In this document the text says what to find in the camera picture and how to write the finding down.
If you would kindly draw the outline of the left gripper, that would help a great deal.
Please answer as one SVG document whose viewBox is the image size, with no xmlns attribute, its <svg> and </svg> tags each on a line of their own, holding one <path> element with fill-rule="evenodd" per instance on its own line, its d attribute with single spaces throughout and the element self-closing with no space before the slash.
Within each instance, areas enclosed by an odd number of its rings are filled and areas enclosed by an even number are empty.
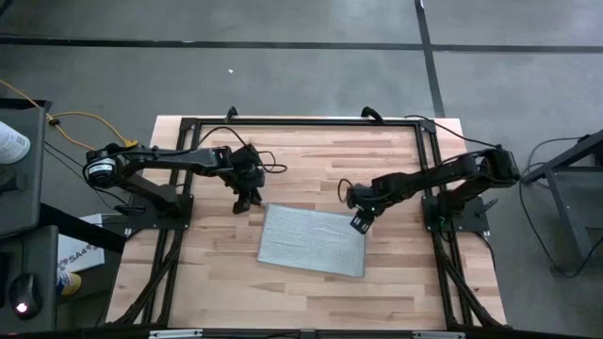
<svg viewBox="0 0 603 339">
<path fill-rule="evenodd" d="M 233 205 L 233 213 L 239 215 L 248 212 L 251 204 L 261 206 L 262 197 L 259 188 L 265 184 L 265 174 L 258 151 L 249 143 L 230 155 L 233 170 L 227 173 L 225 185 L 238 195 Z"/>
</svg>

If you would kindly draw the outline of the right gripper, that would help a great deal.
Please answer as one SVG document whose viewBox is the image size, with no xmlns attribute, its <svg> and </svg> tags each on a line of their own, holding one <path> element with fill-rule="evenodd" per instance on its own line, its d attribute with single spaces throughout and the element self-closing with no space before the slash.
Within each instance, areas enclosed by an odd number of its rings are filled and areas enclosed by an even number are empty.
<svg viewBox="0 0 603 339">
<path fill-rule="evenodd" d="M 356 208 L 358 211 L 363 211 L 379 217 L 383 213 L 383 199 L 375 195 L 370 186 L 356 184 L 347 188 L 347 206 L 349 209 Z M 365 234 L 372 225 L 372 218 L 359 218 L 354 216 L 350 225 L 359 230 L 361 234 Z"/>
</svg>

